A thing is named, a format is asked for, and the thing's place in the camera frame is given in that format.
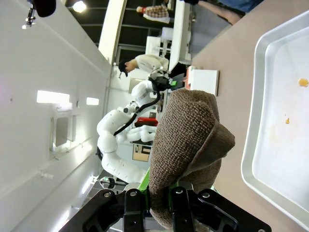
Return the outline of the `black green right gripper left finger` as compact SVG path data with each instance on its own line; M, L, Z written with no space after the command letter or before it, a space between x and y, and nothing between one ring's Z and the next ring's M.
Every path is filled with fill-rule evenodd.
M143 232L145 212L149 211L148 170L137 188L115 194L100 190L61 229L61 232L106 232L122 220L124 232Z

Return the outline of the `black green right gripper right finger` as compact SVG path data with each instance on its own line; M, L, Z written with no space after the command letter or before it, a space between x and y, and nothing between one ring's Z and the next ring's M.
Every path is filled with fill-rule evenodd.
M196 232L201 225L212 232L270 232L272 228L212 189L195 193L182 186L169 192L173 230Z

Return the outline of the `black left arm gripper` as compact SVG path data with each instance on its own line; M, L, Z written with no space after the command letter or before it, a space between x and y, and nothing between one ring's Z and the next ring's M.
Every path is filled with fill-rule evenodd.
M152 83L153 91L165 91L177 85L177 81L170 82L170 80L163 75L155 76L154 78L149 76L148 80Z

